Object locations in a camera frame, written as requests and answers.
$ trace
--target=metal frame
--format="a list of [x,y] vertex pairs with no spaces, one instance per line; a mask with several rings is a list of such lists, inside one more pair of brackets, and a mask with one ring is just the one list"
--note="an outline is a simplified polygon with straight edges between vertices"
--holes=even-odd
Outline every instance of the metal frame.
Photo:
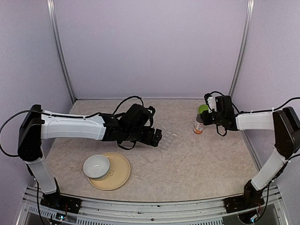
[[[36,194],[36,188],[27,187],[16,225],[23,225],[29,212],[38,214]],[[265,199],[266,195],[267,191],[265,190],[263,193]],[[68,213],[64,223],[74,225],[195,225],[207,223],[212,225],[215,222],[218,225],[219,221],[223,223],[222,218],[225,216],[249,211],[243,210],[227,214],[223,203],[224,198],[184,202],[121,202],[81,197],[82,207],[79,214]],[[276,186],[270,187],[269,204],[275,204],[280,224],[288,225],[285,207],[282,205],[282,198]],[[40,206],[40,208],[42,216],[46,218],[50,218],[51,215],[53,217],[57,212],[64,213],[44,206]]]
[[240,70],[241,70],[241,67],[242,67],[242,64],[243,64],[243,60],[244,60],[244,55],[245,55],[245,52],[246,52],[253,8],[254,8],[254,0],[248,0],[246,20],[245,20],[245,25],[244,25],[242,42],[241,42],[241,45],[240,45],[240,52],[239,52],[238,61],[236,63],[236,67],[235,67],[235,70],[234,70],[233,80],[232,80],[231,87],[230,87],[229,94],[228,94],[231,97],[233,96],[233,94],[235,92],[235,89],[236,89],[236,86],[237,86],[237,83],[238,83],[238,79],[239,79],[239,76],[240,76]]
[[68,91],[70,100],[71,100],[72,104],[74,104],[77,99],[76,99],[74,89],[73,89],[73,86],[72,86],[72,83],[71,83],[71,80],[70,80],[70,77],[68,74],[65,57],[64,57],[62,47],[61,47],[60,34],[59,34],[59,29],[58,29],[58,25],[57,25],[56,14],[55,14],[54,0],[47,0],[47,5],[48,5],[50,21],[51,21],[52,31],[53,31],[55,45],[56,45],[56,51],[57,51],[57,55],[60,60],[60,66],[61,66],[63,78],[64,78],[64,81],[65,81],[65,84],[67,87],[67,91]]

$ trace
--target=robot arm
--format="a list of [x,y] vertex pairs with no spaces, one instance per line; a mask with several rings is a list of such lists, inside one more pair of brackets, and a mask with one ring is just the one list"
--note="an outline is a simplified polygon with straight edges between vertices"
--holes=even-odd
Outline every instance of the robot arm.
[[43,192],[41,205],[57,210],[78,213],[81,200],[60,194],[55,178],[45,162],[41,140],[57,137],[89,138],[116,141],[123,149],[123,141],[135,147],[141,142],[154,147],[162,138],[161,130],[152,128],[155,109],[133,104],[125,113],[118,115],[96,113],[90,116],[60,114],[43,111],[34,105],[19,130],[18,155],[25,161],[29,172],[35,177]]
[[228,213],[263,205],[263,190],[285,169],[300,147],[300,121],[292,107],[278,111],[234,113],[230,96],[204,96],[209,110],[201,114],[204,125],[223,126],[225,131],[274,130],[275,148],[261,170],[244,186],[244,194],[224,200]]

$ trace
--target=beige plate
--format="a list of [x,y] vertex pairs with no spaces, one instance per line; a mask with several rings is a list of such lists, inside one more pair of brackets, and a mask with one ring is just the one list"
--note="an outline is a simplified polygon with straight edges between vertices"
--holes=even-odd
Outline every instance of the beige plate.
[[125,184],[130,175],[130,164],[128,160],[123,155],[115,152],[106,152],[102,155],[106,156],[110,163],[108,175],[102,180],[89,178],[90,183],[94,187],[104,191],[121,187]]

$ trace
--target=white bowl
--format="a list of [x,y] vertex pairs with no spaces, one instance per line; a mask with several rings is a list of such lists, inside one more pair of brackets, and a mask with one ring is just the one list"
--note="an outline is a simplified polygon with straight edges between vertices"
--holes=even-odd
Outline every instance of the white bowl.
[[102,155],[89,157],[83,164],[83,172],[92,179],[100,180],[109,172],[109,160]]

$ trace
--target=lavender wall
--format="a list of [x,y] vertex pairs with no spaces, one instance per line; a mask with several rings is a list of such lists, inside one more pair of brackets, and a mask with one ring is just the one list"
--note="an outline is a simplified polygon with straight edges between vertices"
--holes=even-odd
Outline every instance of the lavender wall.
[[[33,104],[68,112],[71,102],[62,79],[46,1],[0,1],[0,124]],[[5,127],[1,144],[17,151],[19,116]],[[32,178],[19,158],[0,153],[0,224],[12,224]]]
[[[300,96],[300,2],[256,0],[247,51],[234,102],[242,110],[278,107]],[[300,101],[291,102],[300,117]],[[261,162],[271,155],[274,133],[247,132]],[[293,225],[300,221],[300,158],[277,180]]]
[[229,91],[246,0],[60,0],[55,8],[77,98]]

